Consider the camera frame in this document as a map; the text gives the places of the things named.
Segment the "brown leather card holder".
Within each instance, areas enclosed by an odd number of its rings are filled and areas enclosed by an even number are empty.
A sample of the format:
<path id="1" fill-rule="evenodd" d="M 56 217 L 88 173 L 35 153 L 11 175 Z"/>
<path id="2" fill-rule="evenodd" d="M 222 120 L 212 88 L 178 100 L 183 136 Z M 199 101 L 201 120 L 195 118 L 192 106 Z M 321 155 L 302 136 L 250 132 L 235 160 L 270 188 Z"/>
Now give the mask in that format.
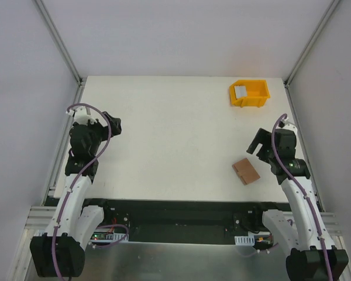
<path id="1" fill-rule="evenodd" d="M 260 179 L 260 175 L 247 158 L 234 163 L 232 167 L 244 185 L 251 184 Z"/>

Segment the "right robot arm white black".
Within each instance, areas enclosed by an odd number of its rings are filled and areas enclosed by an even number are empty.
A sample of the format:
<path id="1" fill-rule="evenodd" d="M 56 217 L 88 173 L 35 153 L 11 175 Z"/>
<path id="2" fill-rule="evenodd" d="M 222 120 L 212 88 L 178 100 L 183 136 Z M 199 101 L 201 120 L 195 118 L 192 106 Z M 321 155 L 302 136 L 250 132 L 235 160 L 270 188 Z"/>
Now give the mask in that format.
<path id="1" fill-rule="evenodd" d="M 252 226 L 268 229 L 283 250 L 290 280 L 339 280 L 349 258 L 338 249 L 318 210 L 310 173 L 305 160 L 295 157 L 295 132 L 280 128 L 269 132 L 260 128 L 247 152 L 268 163 L 285 193 L 293 223 L 279 210 L 259 211 L 252 215 Z"/>

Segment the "yellow plastic bin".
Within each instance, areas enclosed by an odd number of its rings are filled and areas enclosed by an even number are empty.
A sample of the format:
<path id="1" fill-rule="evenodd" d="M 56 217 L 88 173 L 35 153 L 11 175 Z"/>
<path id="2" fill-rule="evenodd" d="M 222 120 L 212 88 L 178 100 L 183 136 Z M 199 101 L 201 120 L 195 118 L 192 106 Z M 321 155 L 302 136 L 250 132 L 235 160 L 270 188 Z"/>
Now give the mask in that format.
<path id="1" fill-rule="evenodd" d="M 245 85 L 247 97 L 236 99 L 234 86 Z M 234 107 L 262 107 L 270 98 L 266 80 L 238 80 L 229 86 L 230 104 Z"/>

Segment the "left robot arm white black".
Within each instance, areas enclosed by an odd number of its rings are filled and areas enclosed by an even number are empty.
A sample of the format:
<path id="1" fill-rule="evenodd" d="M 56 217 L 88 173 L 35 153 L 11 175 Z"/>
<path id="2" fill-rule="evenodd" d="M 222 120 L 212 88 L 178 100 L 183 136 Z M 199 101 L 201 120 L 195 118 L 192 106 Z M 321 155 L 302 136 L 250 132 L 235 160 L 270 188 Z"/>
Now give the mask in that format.
<path id="1" fill-rule="evenodd" d="M 44 230 L 30 242 L 30 251 L 40 277 L 79 277 L 85 264 L 85 249 L 97 227 L 112 221 L 110 211 L 98 205 L 84 207 L 88 189 L 98 169 L 101 145 L 122 132 L 121 119 L 102 112 L 107 125 L 91 117 L 89 109 L 74 110 L 69 131 L 70 146 L 65 182 L 55 213 Z"/>

